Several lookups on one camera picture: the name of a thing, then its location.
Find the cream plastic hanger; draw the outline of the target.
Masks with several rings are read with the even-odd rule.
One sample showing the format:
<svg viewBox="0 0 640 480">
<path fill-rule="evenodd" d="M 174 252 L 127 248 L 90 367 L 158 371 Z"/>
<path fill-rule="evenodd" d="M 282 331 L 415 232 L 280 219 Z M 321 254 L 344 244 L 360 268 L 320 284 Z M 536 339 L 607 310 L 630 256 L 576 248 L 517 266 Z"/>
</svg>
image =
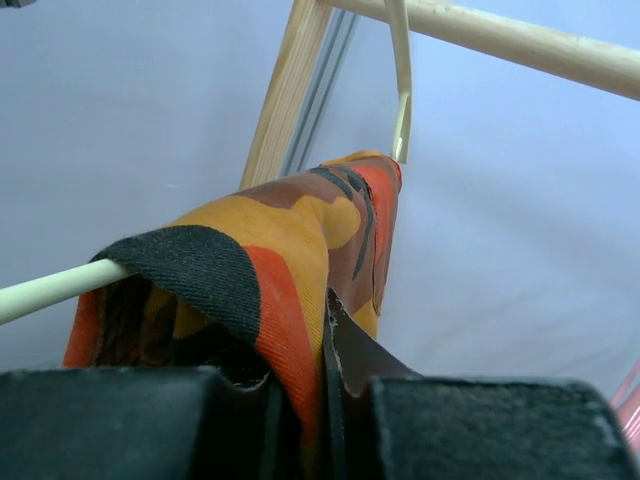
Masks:
<svg viewBox="0 0 640 480">
<path fill-rule="evenodd" d="M 403 1 L 384 3 L 394 50 L 398 110 L 392 156 L 404 163 L 411 130 L 412 94 L 409 25 Z M 1 290 L 1 323 L 7 324 L 43 308 L 123 280 L 134 271 L 112 260 L 102 259 Z"/>
</svg>

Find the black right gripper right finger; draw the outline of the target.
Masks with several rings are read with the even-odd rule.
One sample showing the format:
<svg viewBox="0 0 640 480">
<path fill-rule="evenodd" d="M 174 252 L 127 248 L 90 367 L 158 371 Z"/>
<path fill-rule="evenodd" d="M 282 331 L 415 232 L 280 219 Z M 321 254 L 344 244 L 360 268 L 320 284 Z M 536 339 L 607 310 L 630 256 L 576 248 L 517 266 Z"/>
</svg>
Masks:
<svg viewBox="0 0 640 480">
<path fill-rule="evenodd" d="M 331 479 L 635 479 L 611 408 L 571 379 L 427 377 L 326 300 Z"/>
</svg>

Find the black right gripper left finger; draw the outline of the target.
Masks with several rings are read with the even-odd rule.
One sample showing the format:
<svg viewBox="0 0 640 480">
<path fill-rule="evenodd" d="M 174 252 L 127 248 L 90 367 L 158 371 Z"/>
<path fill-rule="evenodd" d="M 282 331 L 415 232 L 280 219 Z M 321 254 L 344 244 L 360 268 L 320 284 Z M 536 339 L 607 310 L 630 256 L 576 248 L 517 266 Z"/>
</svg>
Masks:
<svg viewBox="0 0 640 480">
<path fill-rule="evenodd" d="M 95 368 L 1 377 L 5 479 L 296 479 L 298 422 L 271 375 Z"/>
</svg>

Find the orange camouflage trousers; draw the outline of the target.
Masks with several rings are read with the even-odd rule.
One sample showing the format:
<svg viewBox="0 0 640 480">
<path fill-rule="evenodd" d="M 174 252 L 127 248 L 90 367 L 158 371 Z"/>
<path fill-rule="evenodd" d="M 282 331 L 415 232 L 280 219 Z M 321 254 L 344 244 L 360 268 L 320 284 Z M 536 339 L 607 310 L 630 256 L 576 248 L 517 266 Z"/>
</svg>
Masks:
<svg viewBox="0 0 640 480">
<path fill-rule="evenodd" d="M 316 478 L 326 296 L 376 334 L 401 187 L 395 161 L 358 152 L 113 243 L 99 258 L 132 274 L 79 298 L 64 365 L 201 365 L 238 342 L 281 382 Z"/>
</svg>

